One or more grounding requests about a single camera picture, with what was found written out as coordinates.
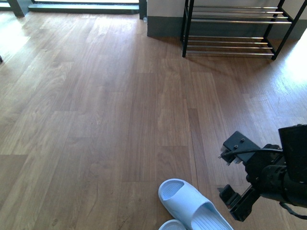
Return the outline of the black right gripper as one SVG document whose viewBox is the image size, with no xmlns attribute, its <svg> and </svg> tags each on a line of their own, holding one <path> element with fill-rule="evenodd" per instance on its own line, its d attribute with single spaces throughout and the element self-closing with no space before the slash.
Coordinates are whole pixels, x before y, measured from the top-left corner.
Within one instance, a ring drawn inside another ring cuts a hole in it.
<svg viewBox="0 0 307 230">
<path fill-rule="evenodd" d="M 218 188 L 219 197 L 227 206 L 232 217 L 244 222 L 251 214 L 254 203 L 260 196 L 280 202 L 288 199 L 283 189 L 283 179 L 286 173 L 282 154 L 269 152 L 248 152 L 226 156 L 229 152 L 248 151 L 260 149 L 239 131 L 235 131 L 222 145 L 222 158 L 229 165 L 232 162 L 242 162 L 247 172 L 247 181 L 251 186 L 242 194 L 235 192 L 227 184 L 224 188 Z"/>
</svg>

